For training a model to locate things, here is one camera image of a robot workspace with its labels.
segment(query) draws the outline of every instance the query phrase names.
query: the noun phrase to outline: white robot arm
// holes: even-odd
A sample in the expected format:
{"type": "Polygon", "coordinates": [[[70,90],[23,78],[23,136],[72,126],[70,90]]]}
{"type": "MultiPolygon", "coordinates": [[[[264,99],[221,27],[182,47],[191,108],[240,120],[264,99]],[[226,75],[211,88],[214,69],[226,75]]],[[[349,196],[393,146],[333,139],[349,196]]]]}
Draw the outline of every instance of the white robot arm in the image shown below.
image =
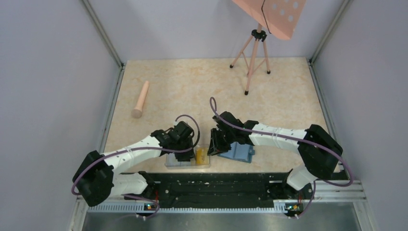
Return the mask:
{"type": "Polygon", "coordinates": [[[142,161],[171,152],[179,160],[194,158],[193,129],[181,121],[167,131],[156,130],[143,140],[113,152],[90,152],[72,179],[87,204],[96,206],[109,196],[141,194],[148,185],[142,175],[118,176],[142,161]]]}
{"type": "Polygon", "coordinates": [[[299,154],[304,164],[292,169],[284,182],[296,191],[301,190],[316,179],[330,180],[338,163],[338,159],[330,153],[319,147],[299,142],[299,140],[312,141],[330,149],[339,156],[343,152],[341,146],[319,125],[312,124],[308,129],[298,130],[274,128],[253,120],[242,123],[229,112],[223,112],[219,117],[214,116],[213,119],[217,122],[217,128],[211,130],[209,155],[227,151],[230,144],[236,141],[240,144],[253,146],[274,146],[299,154]]]}

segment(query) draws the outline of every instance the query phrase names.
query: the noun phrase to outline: gray metal floor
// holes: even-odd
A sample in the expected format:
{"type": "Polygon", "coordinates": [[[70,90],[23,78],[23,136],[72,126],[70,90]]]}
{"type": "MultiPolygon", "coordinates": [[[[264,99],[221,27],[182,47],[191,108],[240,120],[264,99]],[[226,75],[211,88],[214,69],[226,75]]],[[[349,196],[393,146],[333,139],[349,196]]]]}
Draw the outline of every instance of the gray metal floor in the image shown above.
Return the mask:
{"type": "Polygon", "coordinates": [[[115,221],[126,214],[88,213],[83,231],[360,230],[352,203],[314,203],[311,206],[299,220],[284,219],[282,214],[159,214],[147,221],[135,217],[115,221]]]}

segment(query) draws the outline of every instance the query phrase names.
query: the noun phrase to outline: pink board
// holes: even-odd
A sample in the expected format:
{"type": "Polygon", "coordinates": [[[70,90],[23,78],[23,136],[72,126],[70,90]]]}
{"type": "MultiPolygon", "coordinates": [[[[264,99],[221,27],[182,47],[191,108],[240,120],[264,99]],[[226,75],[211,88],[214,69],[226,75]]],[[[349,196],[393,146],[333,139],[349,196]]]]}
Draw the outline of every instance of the pink board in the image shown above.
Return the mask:
{"type": "Polygon", "coordinates": [[[279,39],[289,40],[306,0],[232,0],[279,39]]]}

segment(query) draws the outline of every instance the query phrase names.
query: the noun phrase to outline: tripod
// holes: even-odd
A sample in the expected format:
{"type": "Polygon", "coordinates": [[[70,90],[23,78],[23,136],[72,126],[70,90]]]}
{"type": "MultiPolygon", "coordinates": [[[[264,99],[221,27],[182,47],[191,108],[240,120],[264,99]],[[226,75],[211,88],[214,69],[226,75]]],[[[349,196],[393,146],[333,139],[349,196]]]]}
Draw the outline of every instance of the tripod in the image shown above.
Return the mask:
{"type": "Polygon", "coordinates": [[[245,95],[248,95],[248,91],[249,91],[249,84],[251,82],[251,77],[252,74],[266,61],[267,63],[267,74],[270,74],[270,68],[269,68],[269,60],[268,60],[268,51],[267,51],[267,46],[265,44],[265,39],[267,38],[267,34],[265,31],[262,30],[262,25],[258,24],[258,29],[253,30],[251,33],[251,36],[249,37],[249,39],[247,40],[247,42],[245,43],[245,45],[243,46],[243,48],[241,49],[241,51],[238,53],[237,57],[235,58],[235,60],[231,63],[230,68],[233,68],[235,63],[237,62],[238,58],[241,56],[241,54],[243,55],[243,58],[245,60],[246,63],[246,67],[248,68],[248,73],[247,73],[247,77],[248,80],[246,82],[246,88],[245,88],[245,95]],[[249,62],[249,66],[248,66],[248,62],[246,60],[245,54],[243,53],[243,51],[245,50],[245,48],[248,46],[249,42],[252,40],[252,38],[255,38],[255,44],[254,44],[254,49],[252,50],[252,56],[251,56],[251,61],[249,62]],[[256,51],[258,50],[258,44],[259,41],[262,40],[262,44],[264,45],[264,52],[265,52],[265,58],[264,60],[254,69],[254,65],[255,65],[255,57],[256,57],[256,51]]]}

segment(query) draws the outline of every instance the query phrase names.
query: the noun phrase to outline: white wall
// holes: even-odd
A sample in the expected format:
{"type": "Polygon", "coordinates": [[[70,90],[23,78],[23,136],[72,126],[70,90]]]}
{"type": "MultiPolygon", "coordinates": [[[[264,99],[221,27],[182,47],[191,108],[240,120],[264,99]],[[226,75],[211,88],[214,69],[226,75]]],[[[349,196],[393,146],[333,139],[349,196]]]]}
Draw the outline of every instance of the white wall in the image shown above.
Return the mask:
{"type": "Polygon", "coordinates": [[[80,1],[1,1],[0,230],[67,230],[117,75],[80,1]]]}
{"type": "MultiPolygon", "coordinates": [[[[231,0],[90,2],[122,60],[234,57],[257,27],[231,0]]],[[[269,56],[310,58],[342,2],[307,0],[290,41],[267,37],[269,56]]]]}
{"type": "Polygon", "coordinates": [[[316,63],[381,230],[407,230],[407,12],[406,0],[353,1],[316,63]]]}

